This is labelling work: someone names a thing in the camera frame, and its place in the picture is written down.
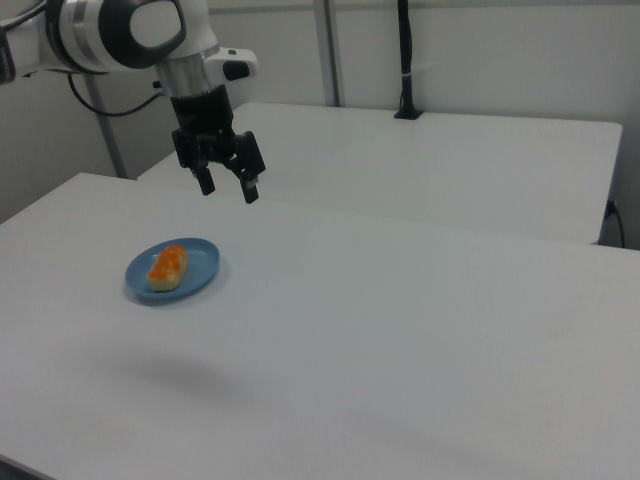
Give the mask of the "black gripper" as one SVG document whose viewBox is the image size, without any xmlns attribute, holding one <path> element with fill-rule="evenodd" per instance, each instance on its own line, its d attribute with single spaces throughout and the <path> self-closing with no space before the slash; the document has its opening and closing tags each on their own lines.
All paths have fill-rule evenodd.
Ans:
<svg viewBox="0 0 640 480">
<path fill-rule="evenodd" d="M 251 131 L 236 135 L 232 128 L 233 109 L 227 88 L 215 87 L 200 95 L 172 97 L 171 105 L 179 128 L 172 132 L 175 151 L 182 168 L 191 171 L 203 195 L 215 191 L 209 162 L 231 161 L 231 171 L 239 180 L 247 204 L 259 198 L 259 175 L 265 163 Z"/>
</svg>

